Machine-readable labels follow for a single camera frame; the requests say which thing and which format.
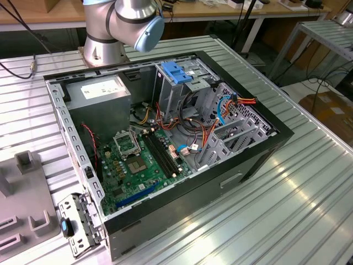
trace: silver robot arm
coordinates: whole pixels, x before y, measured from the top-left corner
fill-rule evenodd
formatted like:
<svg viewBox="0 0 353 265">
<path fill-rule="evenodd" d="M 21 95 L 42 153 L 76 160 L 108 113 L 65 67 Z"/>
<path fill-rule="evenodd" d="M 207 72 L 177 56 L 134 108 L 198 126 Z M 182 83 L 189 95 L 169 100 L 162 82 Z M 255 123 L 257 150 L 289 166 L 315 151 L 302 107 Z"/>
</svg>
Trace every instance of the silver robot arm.
<svg viewBox="0 0 353 265">
<path fill-rule="evenodd" d="M 84 0 L 87 39 L 84 58 L 92 66 L 126 60 L 124 44 L 151 51 L 160 40 L 164 21 L 153 0 Z"/>
</svg>

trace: blue wire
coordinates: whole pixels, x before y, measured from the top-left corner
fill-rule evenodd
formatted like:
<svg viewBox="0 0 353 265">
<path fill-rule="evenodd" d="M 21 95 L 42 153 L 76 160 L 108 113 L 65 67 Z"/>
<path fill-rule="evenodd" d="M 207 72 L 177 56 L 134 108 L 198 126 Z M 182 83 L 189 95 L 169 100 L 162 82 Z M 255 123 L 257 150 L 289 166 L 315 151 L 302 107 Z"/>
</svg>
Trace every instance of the blue wire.
<svg viewBox="0 0 353 265">
<path fill-rule="evenodd" d="M 225 97 L 221 98 L 220 101 L 218 102 L 218 105 L 217 105 L 217 116 L 223 125 L 225 124 L 225 122 L 224 122 L 222 115 L 221 115 L 221 103 L 223 100 L 230 99 L 230 98 L 231 98 L 231 96 L 225 96 Z"/>
</svg>

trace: wooden table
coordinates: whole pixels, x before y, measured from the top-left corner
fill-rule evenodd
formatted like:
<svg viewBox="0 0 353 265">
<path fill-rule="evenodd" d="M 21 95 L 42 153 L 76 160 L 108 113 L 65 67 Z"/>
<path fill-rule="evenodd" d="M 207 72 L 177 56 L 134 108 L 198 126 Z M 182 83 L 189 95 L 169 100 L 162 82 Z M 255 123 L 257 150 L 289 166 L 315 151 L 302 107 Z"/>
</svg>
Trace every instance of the wooden table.
<svg viewBox="0 0 353 265">
<path fill-rule="evenodd" d="M 276 0 L 271 0 L 262 9 L 254 9 L 250 19 L 256 19 L 252 30 L 245 42 L 242 52 L 248 52 L 265 18 L 288 18 L 288 17 L 318 17 L 323 20 L 331 10 L 324 7 L 321 10 L 310 9 L 293 12 Z M 60 0 L 60 2 L 47 14 L 19 9 L 19 13 L 32 29 L 63 29 L 84 28 L 85 16 L 83 5 L 80 0 Z M 218 7 L 208 7 L 201 2 L 174 4 L 173 22 L 212 21 L 238 19 L 240 9 L 233 9 L 228 5 L 220 4 Z M 171 21 L 170 14 L 164 12 L 166 22 Z M 23 30 L 4 10 L 0 10 L 0 31 Z"/>
</svg>

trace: aluminum table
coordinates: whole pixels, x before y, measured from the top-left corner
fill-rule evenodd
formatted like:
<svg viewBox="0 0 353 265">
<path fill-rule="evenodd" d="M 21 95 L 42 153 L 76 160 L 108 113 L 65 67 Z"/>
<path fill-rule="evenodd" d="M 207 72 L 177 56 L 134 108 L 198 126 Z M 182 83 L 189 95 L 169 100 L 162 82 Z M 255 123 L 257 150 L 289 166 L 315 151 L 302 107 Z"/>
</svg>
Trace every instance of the aluminum table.
<svg viewBox="0 0 353 265">
<path fill-rule="evenodd" d="M 345 28 L 332 20 L 321 22 L 299 22 L 278 54 L 269 74 L 269 79 L 272 79 L 277 73 L 277 69 L 281 61 L 286 56 L 289 48 L 292 46 L 300 32 L 305 33 L 307 37 L 292 58 L 292 61 L 298 58 L 311 39 L 325 45 L 337 54 L 337 56 L 334 56 L 332 61 L 329 62 L 329 65 L 333 65 L 333 62 L 337 59 L 338 55 L 348 61 L 353 60 L 353 28 Z"/>
<path fill-rule="evenodd" d="M 353 254 L 353 150 L 268 79 L 210 36 L 161 41 L 148 54 L 127 47 L 131 61 L 195 50 L 258 97 L 295 134 L 250 180 L 116 264 L 345 264 Z M 31 57 L 2 60 L 26 73 Z M 55 205 L 81 192 L 59 133 L 42 75 L 85 68 L 78 51 L 38 56 L 33 80 L 0 70 L 0 160 L 37 151 Z M 110 264 L 104 246 L 74 260 L 62 234 L 8 264 Z"/>
</svg>

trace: chip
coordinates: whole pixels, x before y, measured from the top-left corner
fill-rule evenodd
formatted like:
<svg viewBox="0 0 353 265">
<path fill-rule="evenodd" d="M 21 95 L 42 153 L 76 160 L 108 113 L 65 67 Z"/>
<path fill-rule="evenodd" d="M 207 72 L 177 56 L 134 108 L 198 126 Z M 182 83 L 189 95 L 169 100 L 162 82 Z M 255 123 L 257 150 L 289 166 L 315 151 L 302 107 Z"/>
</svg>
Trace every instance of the chip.
<svg viewBox="0 0 353 265">
<path fill-rule="evenodd" d="M 129 158 L 128 160 L 126 160 L 126 164 L 132 174 L 136 174 L 147 169 L 147 166 L 141 156 Z"/>
</svg>

